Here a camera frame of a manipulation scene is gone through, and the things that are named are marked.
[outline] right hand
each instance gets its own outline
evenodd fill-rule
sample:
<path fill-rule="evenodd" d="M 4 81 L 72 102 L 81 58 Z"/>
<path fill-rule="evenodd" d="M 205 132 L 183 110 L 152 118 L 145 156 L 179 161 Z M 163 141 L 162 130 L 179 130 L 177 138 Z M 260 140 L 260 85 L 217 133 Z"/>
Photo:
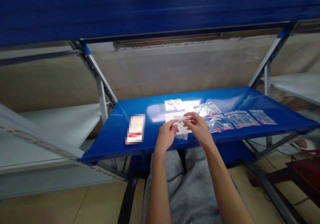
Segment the right hand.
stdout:
<path fill-rule="evenodd" d="M 187 112 L 184 114 L 184 116 L 190 116 L 190 121 L 183 120 L 183 126 L 188 127 L 188 129 L 193 132 L 202 147 L 210 144 L 212 145 L 212 143 L 214 143 L 206 121 L 203 119 L 203 117 L 199 116 L 195 112 Z"/>

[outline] hand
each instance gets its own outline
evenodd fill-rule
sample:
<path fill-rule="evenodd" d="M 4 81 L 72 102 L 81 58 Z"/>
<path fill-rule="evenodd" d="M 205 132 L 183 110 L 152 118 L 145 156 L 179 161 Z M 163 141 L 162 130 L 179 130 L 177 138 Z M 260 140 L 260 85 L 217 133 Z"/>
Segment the hand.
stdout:
<path fill-rule="evenodd" d="M 184 125 L 188 127 L 198 139 L 202 147 L 214 144 L 211 133 L 207 127 L 206 121 L 203 117 L 195 112 L 188 112 L 184 116 L 190 116 L 190 121 L 183 120 Z"/>
<path fill-rule="evenodd" d="M 167 123 L 164 123 L 159 130 L 159 135 L 156 143 L 156 148 L 154 153 L 165 154 L 168 148 L 172 145 L 174 140 L 174 135 L 179 131 L 178 125 L 174 125 L 173 123 L 178 120 L 171 120 Z"/>

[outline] left hand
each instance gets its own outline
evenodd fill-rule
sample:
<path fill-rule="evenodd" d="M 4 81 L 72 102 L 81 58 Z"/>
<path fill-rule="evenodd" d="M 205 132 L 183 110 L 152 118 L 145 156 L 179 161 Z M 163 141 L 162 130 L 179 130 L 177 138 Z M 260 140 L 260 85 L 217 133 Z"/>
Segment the left hand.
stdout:
<path fill-rule="evenodd" d="M 164 154 L 168 148 L 172 145 L 174 140 L 174 135 L 178 132 L 178 125 L 173 123 L 178 120 L 170 120 L 167 123 L 164 123 L 159 130 L 159 135 L 156 143 L 155 153 Z"/>

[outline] metal shelf frame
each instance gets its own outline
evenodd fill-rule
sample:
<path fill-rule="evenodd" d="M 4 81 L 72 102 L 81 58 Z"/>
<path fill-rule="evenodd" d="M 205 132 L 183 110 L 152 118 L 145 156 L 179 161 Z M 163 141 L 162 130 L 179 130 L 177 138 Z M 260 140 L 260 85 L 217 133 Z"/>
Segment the metal shelf frame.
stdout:
<path fill-rule="evenodd" d="M 298 27 L 302 24 L 303 21 L 296 21 L 292 22 L 290 27 L 282 28 L 279 35 L 277 36 L 276 40 L 272 44 L 271 48 L 269 49 L 267 55 L 262 60 L 260 66 L 258 67 L 256 73 L 252 77 L 251 81 L 249 82 L 248 86 L 256 89 L 258 85 L 264 84 L 264 92 L 266 96 L 271 97 L 271 64 L 272 61 L 276 58 L 277 54 L 280 52 L 281 48 L 284 46 L 286 41 L 290 36 L 293 36 L 295 33 L 316 33 L 319 32 L 318 29 L 316 30 L 303 30 L 297 31 Z M 302 137 L 298 133 L 292 133 L 287 137 L 279 140 L 276 143 L 272 143 L 272 137 L 266 137 L 266 149 L 258 152 L 256 156 L 258 158 L 265 157 L 270 153 L 276 151 L 277 149 L 281 148 L 286 143 L 293 142 L 297 139 Z"/>
<path fill-rule="evenodd" d="M 266 57 L 263 59 L 256 73 L 254 74 L 252 80 L 249 85 L 252 88 L 256 88 L 259 84 L 261 84 L 261 77 L 263 74 L 265 75 L 265 94 L 267 96 L 271 95 L 271 63 L 286 43 L 287 39 L 293 35 L 296 29 L 301 25 L 301 21 L 295 22 L 284 22 L 283 28 L 277 36 L 275 42 L 271 46 L 269 52 Z M 260 25 L 261 28 L 266 28 L 266 25 Z M 239 26 L 238 28 L 234 27 L 234 30 L 242 30 L 244 27 Z M 247 26 L 246 29 L 256 29 L 256 26 Z M 313 33 L 314 31 L 319 32 L 319 30 L 306 30 L 304 33 Z M 175 33 L 167 33 L 168 36 L 174 36 Z M 61 57 L 67 55 L 77 55 L 81 58 L 89 72 L 95 78 L 97 83 L 98 95 L 99 95 L 99 103 L 101 108 L 101 116 L 103 123 L 106 122 L 108 118 L 107 106 L 106 106 L 106 98 L 107 96 L 110 100 L 110 104 L 114 107 L 118 99 L 113 93 L 110 85 L 105 79 L 103 73 L 101 72 L 98 64 L 92 56 L 88 46 L 86 43 L 94 43 L 106 41 L 106 38 L 103 39 L 87 39 L 87 40 L 70 40 L 69 44 L 72 47 L 73 51 L 65 51 L 65 52 L 56 52 L 56 53 L 48 53 L 48 54 L 39 54 L 33 56 L 19 57 L 19 58 L 11 58 L 0 60 L 0 66 L 14 65 L 18 63 L 35 61 L 47 58 Z M 53 136 L 51 133 L 47 133 L 43 131 L 40 127 L 34 125 L 32 122 L 22 117 L 21 115 L 13 112 L 12 110 L 4 107 L 0 104 L 0 131 L 9 133 L 15 137 L 21 138 L 24 141 L 31 143 L 32 145 L 41 147 L 47 151 L 58 154 L 68 160 L 75 161 L 77 164 L 82 166 L 88 166 L 93 168 L 99 172 L 110 175 L 119 180 L 126 180 L 127 176 L 123 173 L 119 172 L 115 168 L 106 165 L 105 163 L 95 162 L 95 163 L 84 163 L 80 162 L 79 159 L 83 156 L 84 152 L 71 146 L 70 144 L 60 140 L 58 137 Z M 291 142 L 300 135 L 297 133 L 292 133 L 286 138 L 278 141 L 275 144 L 272 144 L 271 137 L 267 137 L 267 148 L 258 153 L 257 157 L 264 157 L 271 152 L 275 151 L 277 148 L 281 147 L 287 142 Z"/>
<path fill-rule="evenodd" d="M 0 66 L 15 65 L 19 63 L 36 61 L 41 59 L 48 59 L 54 57 L 62 57 L 68 55 L 77 55 L 81 58 L 85 66 L 88 68 L 92 76 L 95 78 L 97 83 L 97 90 L 99 96 L 99 103 L 101 109 L 101 118 L 103 124 L 108 118 L 108 106 L 109 104 L 114 107 L 118 99 L 114 95 L 110 85 L 102 74 L 98 64 L 94 60 L 89 48 L 86 44 L 81 43 L 80 40 L 69 41 L 73 51 L 63 51 L 47 54 L 38 54 L 26 57 L 10 58 L 0 60 Z M 110 103 L 106 103 L 105 95 L 110 100 Z M 31 121 L 22 117 L 18 113 L 10 110 L 9 108 L 0 104 L 0 131 L 13 135 L 26 141 L 32 145 L 43 148 L 49 152 L 57 154 L 69 161 L 74 161 L 76 164 L 81 166 L 88 166 L 96 171 L 107 174 L 119 180 L 126 180 L 126 175 L 119 172 L 114 167 L 111 167 L 105 163 L 83 163 L 79 159 L 84 154 L 80 149 L 71 146 L 59 137 L 52 135 L 42 130 L 40 127 L 33 124 Z"/>

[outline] forearm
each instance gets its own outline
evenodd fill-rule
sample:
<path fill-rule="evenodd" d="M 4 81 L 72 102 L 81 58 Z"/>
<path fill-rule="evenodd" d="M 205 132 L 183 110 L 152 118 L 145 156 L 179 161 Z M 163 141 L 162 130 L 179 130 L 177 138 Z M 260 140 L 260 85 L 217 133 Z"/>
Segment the forearm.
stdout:
<path fill-rule="evenodd" d="M 165 152 L 154 153 L 147 223 L 171 223 Z"/>
<path fill-rule="evenodd" d="M 219 212 L 224 223 L 254 223 L 254 220 L 236 189 L 229 172 L 212 143 L 204 146 L 216 194 Z"/>

